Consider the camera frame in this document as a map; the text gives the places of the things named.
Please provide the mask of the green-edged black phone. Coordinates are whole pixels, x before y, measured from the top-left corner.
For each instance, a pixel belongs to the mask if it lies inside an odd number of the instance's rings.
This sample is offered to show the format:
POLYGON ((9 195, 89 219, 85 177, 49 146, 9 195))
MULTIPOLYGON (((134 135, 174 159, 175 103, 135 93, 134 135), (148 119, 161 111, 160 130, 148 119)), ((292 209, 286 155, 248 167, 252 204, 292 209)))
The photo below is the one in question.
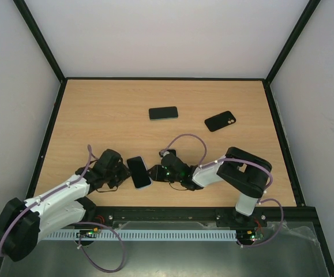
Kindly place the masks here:
POLYGON ((150 108, 148 112, 151 121, 178 118, 178 109, 175 106, 150 108))

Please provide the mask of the black phone case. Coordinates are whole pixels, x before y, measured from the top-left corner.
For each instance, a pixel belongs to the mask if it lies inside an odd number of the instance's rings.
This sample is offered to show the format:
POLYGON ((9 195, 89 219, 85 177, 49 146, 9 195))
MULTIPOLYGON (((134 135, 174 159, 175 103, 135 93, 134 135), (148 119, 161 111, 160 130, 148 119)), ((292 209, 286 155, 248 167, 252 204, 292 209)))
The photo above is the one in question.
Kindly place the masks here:
POLYGON ((210 118, 207 118, 204 121, 205 126, 210 132, 215 132, 222 128, 225 128, 229 125, 236 123, 236 118, 233 116, 232 112, 224 111, 220 114, 214 115, 210 118))

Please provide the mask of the white-edged black phone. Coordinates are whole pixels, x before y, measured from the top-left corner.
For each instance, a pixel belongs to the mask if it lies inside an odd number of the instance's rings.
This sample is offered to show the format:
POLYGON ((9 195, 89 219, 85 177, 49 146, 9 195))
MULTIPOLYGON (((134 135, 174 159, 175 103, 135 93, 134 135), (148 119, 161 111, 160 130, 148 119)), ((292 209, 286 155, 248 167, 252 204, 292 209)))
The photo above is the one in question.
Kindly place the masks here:
POLYGON ((167 152, 173 154, 174 156, 177 155, 177 151, 175 149, 168 149, 167 152))

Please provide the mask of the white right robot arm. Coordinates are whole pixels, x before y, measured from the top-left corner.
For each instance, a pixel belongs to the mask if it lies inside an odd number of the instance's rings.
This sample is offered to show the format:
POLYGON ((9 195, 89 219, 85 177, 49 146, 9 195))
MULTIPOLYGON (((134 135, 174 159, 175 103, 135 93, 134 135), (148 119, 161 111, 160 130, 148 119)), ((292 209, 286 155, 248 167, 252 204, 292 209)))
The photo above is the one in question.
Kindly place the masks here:
POLYGON ((240 226, 254 219, 255 206, 273 182, 272 165, 267 160, 237 147, 230 147, 213 162, 195 166, 189 166, 169 151, 161 156, 161 164, 147 170, 153 181, 178 182, 191 191, 225 181, 238 190, 241 194, 235 205, 234 220, 240 226))

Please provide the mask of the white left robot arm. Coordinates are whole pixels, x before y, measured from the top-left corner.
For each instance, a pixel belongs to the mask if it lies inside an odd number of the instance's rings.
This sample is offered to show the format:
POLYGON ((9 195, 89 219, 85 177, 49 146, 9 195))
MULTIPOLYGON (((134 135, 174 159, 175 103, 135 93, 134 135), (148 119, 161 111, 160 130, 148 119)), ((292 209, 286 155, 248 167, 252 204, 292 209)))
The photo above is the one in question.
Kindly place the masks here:
POLYGON ((130 177, 121 154, 107 149, 99 158, 89 154, 84 167, 60 185, 26 200, 13 198, 0 214, 0 257, 20 261, 49 234, 95 218, 96 204, 88 195, 107 185, 116 188, 130 177))

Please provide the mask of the black enclosure frame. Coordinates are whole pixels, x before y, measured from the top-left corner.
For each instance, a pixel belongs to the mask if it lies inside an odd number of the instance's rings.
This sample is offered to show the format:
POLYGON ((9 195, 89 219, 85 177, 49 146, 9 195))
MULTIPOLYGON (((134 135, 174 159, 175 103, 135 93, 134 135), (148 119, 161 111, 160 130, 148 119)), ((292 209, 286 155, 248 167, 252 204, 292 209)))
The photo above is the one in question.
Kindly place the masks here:
MULTIPOLYGON (((31 11, 29 10, 28 5, 25 1, 15 1, 14 3, 21 14, 21 17, 25 21, 28 26, 30 32, 35 38, 37 44, 42 50, 46 60, 48 60, 52 70, 57 76, 60 87, 57 93, 57 97, 54 103, 54 108, 51 113, 51 117, 48 123, 48 127, 46 129, 43 143, 39 152, 39 157, 37 159, 35 169, 33 171, 33 176, 31 182, 28 187, 27 196, 33 196, 38 179, 39 174, 42 170, 43 162, 46 157, 46 153, 48 150, 49 142, 51 140, 52 132, 54 130, 55 123, 57 121, 57 116, 59 113, 59 108, 62 102, 62 98, 65 94, 65 88, 69 78, 65 77, 59 68, 59 65, 50 50, 44 36, 40 28, 38 27, 31 11)), ((275 105, 275 99, 271 90, 271 83, 295 45, 296 41, 300 37, 302 31, 304 30, 306 24, 310 20, 311 16, 315 12, 317 6, 319 5, 319 1, 309 1, 304 8, 299 20, 295 24, 294 29, 289 35, 285 45, 283 46, 279 56, 277 57, 272 69, 268 73, 266 78, 262 78, 260 81, 264 86, 265 96, 267 98, 267 102, 269 105, 269 110, 271 112, 271 117, 273 120, 273 124, 276 130, 277 138, 279 141, 279 145, 282 151, 282 155, 284 158, 284 164, 286 165, 287 174, 290 178, 290 185, 292 192, 295 197, 295 207, 286 207, 284 209, 284 218, 288 222, 312 222, 316 237, 320 242, 320 248, 322 251, 322 256, 325 261, 325 266, 327 268, 328 274, 330 276, 334 276, 334 264, 331 257, 331 254, 328 249, 328 245, 321 227, 321 223, 319 217, 317 215, 317 211, 314 207, 307 206, 305 203, 305 199, 303 197, 301 185, 298 180, 298 176, 295 172, 295 166, 293 164, 292 156, 290 154, 290 148, 287 140, 285 139, 285 132, 282 123, 280 123, 280 115, 278 108, 275 105)), ((218 212, 219 208, 203 208, 203 207, 192 207, 192 208, 183 208, 183 207, 140 207, 140 208, 132 208, 132 207, 105 207, 101 206, 98 208, 101 213, 113 213, 117 212, 122 215, 131 215, 135 220, 139 221, 141 219, 152 219, 157 222, 165 221, 167 219, 175 219, 177 221, 182 220, 186 217, 187 214, 192 214, 197 216, 199 219, 207 219, 208 221, 212 220, 212 215, 214 212, 218 212)))

